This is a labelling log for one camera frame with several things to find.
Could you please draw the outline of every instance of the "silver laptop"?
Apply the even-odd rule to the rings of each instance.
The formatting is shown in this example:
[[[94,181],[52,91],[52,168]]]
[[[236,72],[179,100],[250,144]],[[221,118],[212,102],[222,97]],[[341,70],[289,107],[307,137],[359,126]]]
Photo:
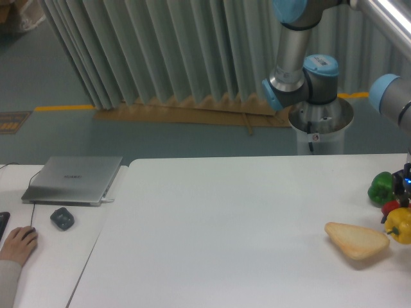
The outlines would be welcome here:
[[[51,157],[31,181],[24,203],[99,206],[122,157]]]

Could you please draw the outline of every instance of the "slice of bread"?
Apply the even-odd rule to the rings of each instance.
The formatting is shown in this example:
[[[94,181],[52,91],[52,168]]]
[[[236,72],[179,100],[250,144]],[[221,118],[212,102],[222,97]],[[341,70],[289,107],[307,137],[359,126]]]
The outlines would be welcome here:
[[[327,223],[324,230],[342,252],[354,260],[371,257],[390,244],[390,240],[384,233],[370,228],[344,223]]]

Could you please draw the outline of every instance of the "hand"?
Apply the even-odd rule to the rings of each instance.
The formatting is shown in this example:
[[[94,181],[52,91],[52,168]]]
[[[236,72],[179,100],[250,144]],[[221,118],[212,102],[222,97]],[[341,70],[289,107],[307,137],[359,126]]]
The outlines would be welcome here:
[[[36,229],[30,226],[14,229],[4,241],[0,251],[0,260],[15,261],[23,267],[37,246],[38,236]]]

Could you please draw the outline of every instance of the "bell pepper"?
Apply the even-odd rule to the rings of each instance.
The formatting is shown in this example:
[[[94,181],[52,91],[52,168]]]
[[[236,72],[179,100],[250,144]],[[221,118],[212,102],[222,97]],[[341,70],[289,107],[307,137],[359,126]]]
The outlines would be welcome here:
[[[392,210],[396,210],[398,208],[399,208],[399,203],[397,200],[392,200],[384,204],[384,206],[381,208],[381,211],[384,215],[383,219],[381,220],[381,223],[384,223],[387,220],[387,216],[388,214],[390,214]]]
[[[392,210],[384,224],[385,231],[401,244],[411,244],[411,209],[400,207]]]
[[[381,172],[371,183],[368,197],[375,203],[384,205],[396,197],[392,192],[392,176],[389,172]]]

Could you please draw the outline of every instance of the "desk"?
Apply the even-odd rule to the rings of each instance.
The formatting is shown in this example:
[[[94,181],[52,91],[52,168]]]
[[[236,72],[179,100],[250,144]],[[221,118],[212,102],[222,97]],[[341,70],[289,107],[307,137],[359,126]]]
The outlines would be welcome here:
[[[21,196],[30,178],[41,168],[6,166],[0,169],[0,211],[10,213],[1,246],[11,230],[30,225],[33,205],[22,204]],[[120,168],[107,198],[115,197],[126,171],[127,167]],[[60,207],[35,206],[33,226],[39,231],[39,243],[23,267],[14,307],[66,307],[112,204],[67,207],[75,224],[65,232],[50,220],[50,215]]]
[[[406,157],[136,160],[70,308],[410,307],[411,246],[350,261],[324,231],[383,231],[367,189]]]

